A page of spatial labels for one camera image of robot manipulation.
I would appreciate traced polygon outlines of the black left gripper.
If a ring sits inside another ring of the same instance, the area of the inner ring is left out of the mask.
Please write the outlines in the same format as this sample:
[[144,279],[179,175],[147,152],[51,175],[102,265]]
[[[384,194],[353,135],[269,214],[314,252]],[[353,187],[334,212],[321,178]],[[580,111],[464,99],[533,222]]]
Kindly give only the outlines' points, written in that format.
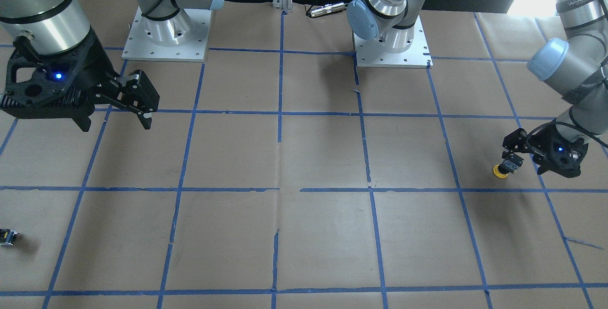
[[507,159],[510,153],[530,153],[538,165],[537,175],[553,171],[565,178],[575,178],[580,176],[580,164],[588,146],[583,138],[575,142],[563,138],[557,123],[545,123],[531,132],[516,129],[505,136],[502,159]]

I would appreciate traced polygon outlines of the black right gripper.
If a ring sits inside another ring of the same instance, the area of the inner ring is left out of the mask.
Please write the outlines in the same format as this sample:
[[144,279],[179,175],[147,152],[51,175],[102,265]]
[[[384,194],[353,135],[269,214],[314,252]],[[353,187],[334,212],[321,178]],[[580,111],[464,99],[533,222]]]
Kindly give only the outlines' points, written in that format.
[[43,55],[24,34],[15,39],[7,62],[1,109],[19,119],[72,118],[89,132],[97,104],[109,104],[139,117],[145,130],[160,96],[148,76],[135,70],[124,77],[114,70],[95,32],[76,47]]

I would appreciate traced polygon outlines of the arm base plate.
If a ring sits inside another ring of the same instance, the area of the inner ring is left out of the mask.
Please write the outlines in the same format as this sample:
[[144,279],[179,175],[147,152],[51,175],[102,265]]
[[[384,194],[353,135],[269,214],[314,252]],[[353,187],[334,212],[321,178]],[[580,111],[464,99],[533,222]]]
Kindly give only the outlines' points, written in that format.
[[389,28],[374,39],[362,39],[353,33],[352,42],[360,67],[426,68],[433,65],[420,17],[410,28]]
[[182,9],[176,17],[152,21],[135,13],[122,58],[130,61],[204,62],[214,12]]

